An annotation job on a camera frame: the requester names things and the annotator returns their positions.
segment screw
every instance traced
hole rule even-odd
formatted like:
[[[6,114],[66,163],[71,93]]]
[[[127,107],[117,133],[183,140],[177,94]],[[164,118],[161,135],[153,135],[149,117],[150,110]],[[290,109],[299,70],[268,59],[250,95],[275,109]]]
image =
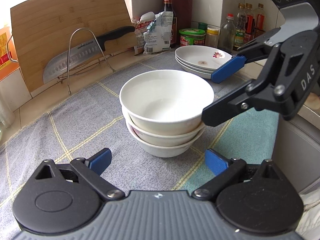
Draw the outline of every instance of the screw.
[[[247,90],[248,92],[251,92],[253,89],[254,89],[254,85],[253,85],[253,84],[247,85],[246,90]]]
[[[280,96],[284,93],[285,90],[285,86],[284,85],[279,85],[275,88],[275,90],[273,91],[276,95]]]
[[[242,103],[241,104],[241,109],[242,110],[247,110],[249,108],[249,105],[247,103]]]
[[[205,188],[199,188],[199,189],[196,189],[194,191],[194,194],[197,196],[197,197],[201,197],[201,198],[204,198],[204,197],[208,197],[210,195],[210,191],[205,189]]]
[[[109,198],[117,199],[117,198],[121,198],[123,196],[123,192],[119,189],[113,189],[113,190],[109,190],[107,192],[107,196]]]

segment white bowl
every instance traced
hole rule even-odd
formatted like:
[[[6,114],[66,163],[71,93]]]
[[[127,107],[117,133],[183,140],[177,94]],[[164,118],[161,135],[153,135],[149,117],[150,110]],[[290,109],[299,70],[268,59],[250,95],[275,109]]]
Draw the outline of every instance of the white bowl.
[[[202,78],[179,70],[150,71],[130,79],[120,91],[120,103],[133,123],[158,135],[192,132],[202,110],[214,100]]]
[[[208,74],[212,74],[214,72],[214,70],[205,70],[205,69],[201,69],[201,68],[198,68],[198,67],[194,67],[194,66],[191,66],[185,62],[182,62],[181,59],[179,59],[177,56],[175,57],[176,58],[176,61],[178,61],[181,65],[185,65],[186,67],[188,68],[191,68],[193,70],[196,70],[196,71],[199,71],[199,72],[203,72],[203,73],[208,73]]]
[[[187,133],[187,134],[172,135],[172,136],[170,136],[170,135],[157,135],[157,134],[146,132],[146,131],[142,130],[141,128],[139,128],[138,126],[136,126],[132,122],[129,113],[123,107],[122,107],[122,113],[123,113],[125,120],[129,123],[129,125],[132,126],[134,132],[141,140],[143,140],[147,143],[156,145],[156,146],[172,147],[172,146],[182,145],[184,143],[191,141],[197,135],[197,133],[202,128],[205,127],[205,124],[203,122],[201,122],[200,125],[195,130],[193,130],[192,132]]]
[[[216,70],[232,58],[220,49],[206,46],[183,46],[175,54],[182,62],[206,70]]]
[[[194,137],[191,141],[179,145],[179,146],[173,146],[173,147],[163,147],[163,146],[155,146],[150,143],[147,143],[143,140],[141,140],[134,132],[133,127],[126,121],[127,128],[131,135],[137,140],[137,143],[141,146],[142,149],[144,149],[147,153],[150,153],[151,155],[161,157],[161,158],[170,158],[178,156],[182,153],[184,153],[186,150],[188,150],[191,145],[204,133],[205,127],[202,128],[196,137]]]

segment knife holder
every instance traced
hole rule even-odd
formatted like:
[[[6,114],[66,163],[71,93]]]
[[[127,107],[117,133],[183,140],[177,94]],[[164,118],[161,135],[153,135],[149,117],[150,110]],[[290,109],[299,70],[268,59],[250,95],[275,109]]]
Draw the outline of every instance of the knife holder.
[[[179,30],[191,28],[192,0],[172,0],[172,6],[177,14],[177,42],[180,43]]]

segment jar lid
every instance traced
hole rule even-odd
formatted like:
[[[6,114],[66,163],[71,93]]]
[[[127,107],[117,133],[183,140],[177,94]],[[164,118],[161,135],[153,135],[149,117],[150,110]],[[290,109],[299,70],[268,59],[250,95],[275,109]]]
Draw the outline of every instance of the jar lid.
[[[246,4],[245,4],[245,8],[252,10],[252,4],[246,3]]]
[[[218,29],[208,28],[207,33],[219,35],[219,30]]]
[[[181,29],[179,30],[180,34],[184,34],[184,35],[203,35],[205,34],[204,30],[200,30],[200,29]]]
[[[207,23],[199,23],[198,28],[201,30],[206,30],[208,28],[208,24]]]

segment cutting board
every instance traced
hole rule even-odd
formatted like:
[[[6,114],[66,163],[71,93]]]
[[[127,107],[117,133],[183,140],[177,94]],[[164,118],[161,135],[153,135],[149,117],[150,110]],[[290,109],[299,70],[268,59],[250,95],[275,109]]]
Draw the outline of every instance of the cutting board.
[[[11,8],[12,34],[23,78],[30,92],[43,85],[43,71],[55,56],[68,50],[78,28],[96,36],[132,25],[124,0],[27,0]],[[71,47],[92,39],[88,31],[73,36]],[[137,45],[135,33],[106,41],[105,54]]]

